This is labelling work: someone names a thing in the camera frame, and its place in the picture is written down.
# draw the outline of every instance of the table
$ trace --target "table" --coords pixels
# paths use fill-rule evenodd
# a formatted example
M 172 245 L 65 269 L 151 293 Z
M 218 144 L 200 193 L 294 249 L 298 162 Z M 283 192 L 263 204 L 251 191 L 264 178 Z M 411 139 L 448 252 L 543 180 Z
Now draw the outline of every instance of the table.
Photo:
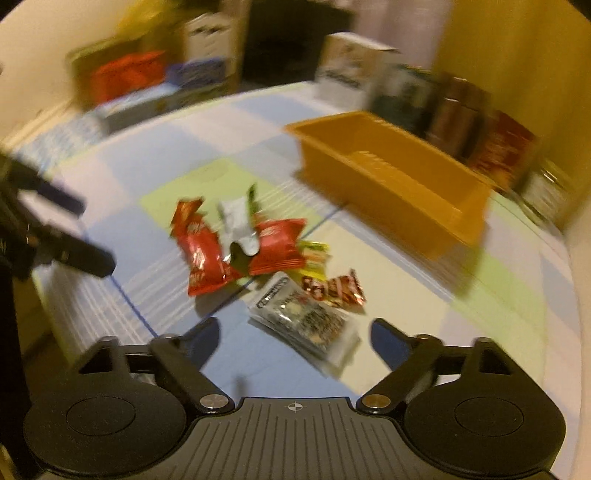
M 388 373 L 368 343 L 374 317 L 454 345 L 490 336 L 563 412 L 567 437 L 554 473 L 567 479 L 579 428 L 581 356 L 577 298 L 560 236 L 494 194 L 480 248 L 436 264 L 414 258 L 294 177 L 300 153 L 282 127 L 337 112 L 315 100 L 308 83 L 259 90 L 145 122 L 51 168 L 56 182 L 87 198 L 86 213 L 75 220 L 35 197 L 27 201 L 42 218 L 108 247 L 118 260 L 103 280 L 59 265 L 36 271 L 61 347 L 73 358 L 104 335 L 145 343 L 215 314 L 222 343 L 203 371 L 234 400 L 355 400 Z M 204 195 L 207 220 L 218 228 L 215 202 L 244 194 L 253 182 L 264 208 L 277 218 L 306 218 L 304 234 L 330 244 L 329 275 L 357 269 L 368 302 L 364 314 L 352 317 L 363 342 L 338 380 L 248 323 L 250 288 L 187 297 L 188 269 L 168 235 L 176 200 Z

